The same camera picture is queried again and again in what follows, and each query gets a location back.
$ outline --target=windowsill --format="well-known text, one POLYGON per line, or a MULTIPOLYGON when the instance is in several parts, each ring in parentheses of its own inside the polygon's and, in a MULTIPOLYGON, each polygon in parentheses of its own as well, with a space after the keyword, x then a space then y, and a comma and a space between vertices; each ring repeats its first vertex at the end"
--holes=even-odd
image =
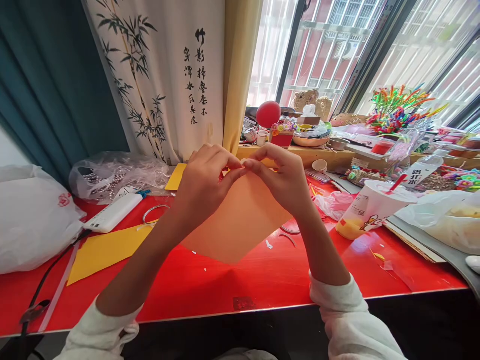
MULTIPOLYGON (((241 159, 249 158, 254 152, 260 149, 257 145, 239 145, 238 152, 236 157, 241 159)), ((301 147, 301 146, 290 146, 288 148, 293 154, 296 154, 301 157, 303 161, 303 166, 305 169, 311 168, 312 163, 315 160, 323 159, 327 162, 328 170, 334 173, 344 173, 351 168, 351 163, 353 158, 364 160, 368 162, 368 167, 371 169, 383 169, 386 166, 385 160, 373 160, 371 158, 362 156, 360 154, 354 153, 349 150, 344 151, 328 151, 322 150, 319 148, 310 148, 310 147, 301 147)), ((411 163, 415 163, 417 160, 421 159, 426 155, 424 154, 412 154, 410 156, 411 163)), ((480 168, 480 157, 475 159, 464 159, 464 158, 444 158, 445 164, 454 168, 459 168, 465 162, 463 166, 466 170, 479 169, 480 168)), ((275 163, 272 160, 265 159, 263 163, 269 168, 275 168, 275 163)))

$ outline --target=red straw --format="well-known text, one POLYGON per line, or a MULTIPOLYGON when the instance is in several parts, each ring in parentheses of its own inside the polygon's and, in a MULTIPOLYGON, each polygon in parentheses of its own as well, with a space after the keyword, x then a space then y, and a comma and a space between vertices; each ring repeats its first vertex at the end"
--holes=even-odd
POLYGON ((400 176, 398 178, 398 180, 396 181, 396 183, 394 183, 393 186, 391 187, 391 189, 388 190, 385 194, 386 195, 392 195, 394 193, 395 189, 399 187, 399 185, 402 183, 402 181, 405 180, 406 177, 407 177, 406 173, 403 174, 402 176, 400 176))

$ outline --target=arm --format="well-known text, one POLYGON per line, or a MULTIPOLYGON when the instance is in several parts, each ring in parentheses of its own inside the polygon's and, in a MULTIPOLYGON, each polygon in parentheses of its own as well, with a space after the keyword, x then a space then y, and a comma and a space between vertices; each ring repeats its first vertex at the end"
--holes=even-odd
POLYGON ((298 223, 310 265, 311 299, 320 306, 330 359, 405 359, 388 327, 369 307, 313 204, 302 159, 266 144, 244 166, 257 174, 298 223), (261 161, 274 160, 277 173, 261 161))
POLYGON ((139 332, 135 318, 170 251, 213 215, 246 172, 219 145, 195 151, 173 206, 70 332, 58 359, 119 359, 123 345, 139 332), (231 171, 219 183, 225 166, 231 171))

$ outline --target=teal curtain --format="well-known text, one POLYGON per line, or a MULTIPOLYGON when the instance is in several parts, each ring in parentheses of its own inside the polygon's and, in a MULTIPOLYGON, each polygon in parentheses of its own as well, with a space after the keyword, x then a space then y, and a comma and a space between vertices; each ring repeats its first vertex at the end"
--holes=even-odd
POLYGON ((80 0, 0 0, 0 126, 65 186, 77 161, 129 151, 80 0))

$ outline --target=window frame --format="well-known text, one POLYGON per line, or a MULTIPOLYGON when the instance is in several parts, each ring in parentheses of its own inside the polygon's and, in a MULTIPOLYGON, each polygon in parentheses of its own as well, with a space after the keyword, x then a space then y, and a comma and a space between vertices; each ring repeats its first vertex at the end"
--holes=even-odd
MULTIPOLYGON (((369 90, 368 88, 371 81, 377 74, 392 44, 418 1, 419 0, 387 0, 383 9, 380 10, 380 16, 372 29, 372 34, 365 45, 363 53, 355 65, 350 79, 345 84, 345 88, 342 90, 338 104, 333 110, 332 117, 340 113, 353 113, 359 106, 363 96, 369 90)), ((298 0, 286 57, 278 83, 276 93, 277 103, 280 103, 282 100, 295 42, 299 33, 300 22, 309 7, 310 3, 307 5, 307 0, 298 0)), ((480 24, 477 27, 477 31, 470 38, 463 41, 456 53, 447 64, 445 64, 433 81, 427 85, 426 90, 428 92, 434 91, 441 84, 449 71, 478 38, 480 38, 480 24)), ((475 121, 473 114, 477 114, 480 111, 479 109, 479 96, 477 96, 475 100, 450 121, 447 126, 461 126, 463 129, 470 127, 475 121)))

